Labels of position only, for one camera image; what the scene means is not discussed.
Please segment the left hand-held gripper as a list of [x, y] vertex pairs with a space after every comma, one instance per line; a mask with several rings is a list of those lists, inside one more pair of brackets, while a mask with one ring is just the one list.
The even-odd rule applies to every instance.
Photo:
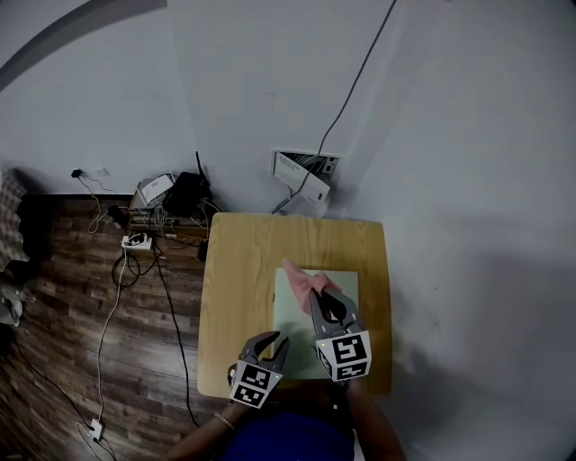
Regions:
[[[280, 342], [279, 331], [267, 331], [247, 340], [238, 361], [229, 367], [229, 399], [260, 409], [271, 392], [283, 379], [284, 363], [291, 345], [289, 338]], [[274, 354], [260, 359], [274, 343]]]

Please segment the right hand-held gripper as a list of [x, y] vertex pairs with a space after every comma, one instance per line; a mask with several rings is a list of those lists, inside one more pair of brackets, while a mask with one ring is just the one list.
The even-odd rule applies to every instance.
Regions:
[[334, 383], [368, 375], [372, 363], [370, 335], [357, 318], [356, 303], [325, 288], [310, 291], [310, 315], [316, 356]]

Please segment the light green board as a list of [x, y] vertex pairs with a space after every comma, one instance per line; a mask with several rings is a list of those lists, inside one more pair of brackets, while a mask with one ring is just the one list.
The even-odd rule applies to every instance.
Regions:
[[290, 286], [288, 275], [281, 267], [276, 269], [274, 282], [273, 330], [288, 337], [290, 347], [283, 365], [284, 380], [330, 379], [318, 360], [313, 321], [303, 312]]

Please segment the pink cloth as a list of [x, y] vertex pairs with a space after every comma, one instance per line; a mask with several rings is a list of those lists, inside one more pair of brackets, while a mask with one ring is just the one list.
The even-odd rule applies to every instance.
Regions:
[[281, 266], [287, 274], [290, 287], [301, 310], [309, 316], [311, 316], [310, 294], [312, 290], [319, 294], [325, 288], [342, 292], [341, 287], [336, 285], [324, 272], [310, 275], [290, 258], [283, 258]]

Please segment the person's left forearm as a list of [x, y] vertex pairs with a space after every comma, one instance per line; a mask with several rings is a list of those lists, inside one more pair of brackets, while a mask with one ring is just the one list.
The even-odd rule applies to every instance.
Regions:
[[206, 461], [217, 446], [235, 431], [242, 418], [251, 410], [238, 402], [230, 403], [215, 413], [196, 431], [183, 438], [166, 454], [167, 461]]

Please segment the person's right forearm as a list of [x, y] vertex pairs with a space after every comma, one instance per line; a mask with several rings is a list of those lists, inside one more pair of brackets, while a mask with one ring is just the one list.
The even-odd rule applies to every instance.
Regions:
[[346, 400], [365, 461], [406, 461], [392, 425], [361, 378], [347, 382]]

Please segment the checkered cloth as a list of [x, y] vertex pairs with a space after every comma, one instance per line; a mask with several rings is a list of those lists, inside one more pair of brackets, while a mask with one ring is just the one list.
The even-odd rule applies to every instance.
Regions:
[[12, 261], [28, 262], [23, 250], [23, 236], [19, 227], [21, 218], [17, 211], [26, 189], [17, 181], [14, 173], [0, 169], [0, 272]]

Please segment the person's blue shirt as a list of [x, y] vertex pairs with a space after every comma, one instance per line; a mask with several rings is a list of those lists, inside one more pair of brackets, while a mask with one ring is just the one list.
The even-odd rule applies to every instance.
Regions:
[[214, 461], [354, 461], [348, 429], [295, 412], [252, 418], [229, 438]]

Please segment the white power strip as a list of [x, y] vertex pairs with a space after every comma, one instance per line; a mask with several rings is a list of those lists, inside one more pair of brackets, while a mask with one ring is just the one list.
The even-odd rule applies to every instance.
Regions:
[[150, 251], [153, 239], [147, 233], [138, 233], [131, 236], [123, 236], [121, 247], [126, 250]]

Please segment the black router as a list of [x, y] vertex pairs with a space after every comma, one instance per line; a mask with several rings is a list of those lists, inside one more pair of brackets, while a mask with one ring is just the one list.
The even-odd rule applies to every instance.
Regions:
[[162, 202], [163, 210], [176, 217], [191, 216], [202, 199], [212, 197], [210, 183], [203, 172], [198, 151], [195, 152], [195, 158], [198, 172], [181, 172]]

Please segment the wooden crate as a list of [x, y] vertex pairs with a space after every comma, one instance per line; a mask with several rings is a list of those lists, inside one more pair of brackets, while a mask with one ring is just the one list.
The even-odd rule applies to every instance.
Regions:
[[208, 243], [212, 217], [219, 210], [214, 202], [201, 199], [190, 216], [180, 217], [158, 203], [148, 209], [129, 210], [129, 230], [132, 233], [147, 232], [171, 249], [199, 248]]

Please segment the white router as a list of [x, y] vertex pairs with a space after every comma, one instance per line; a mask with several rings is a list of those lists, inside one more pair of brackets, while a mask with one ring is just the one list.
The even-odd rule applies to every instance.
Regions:
[[174, 182], [174, 177], [171, 174], [164, 174], [156, 178], [140, 181], [136, 192], [145, 205], [151, 205], [161, 200], [166, 192], [174, 185]]

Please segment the white wall box cover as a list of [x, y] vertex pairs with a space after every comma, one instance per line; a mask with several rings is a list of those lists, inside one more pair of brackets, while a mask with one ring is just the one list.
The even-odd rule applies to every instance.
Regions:
[[273, 177], [288, 186], [292, 192], [313, 205], [326, 202], [329, 184], [320, 176], [324, 173], [327, 158], [310, 153], [275, 150], [273, 152]]

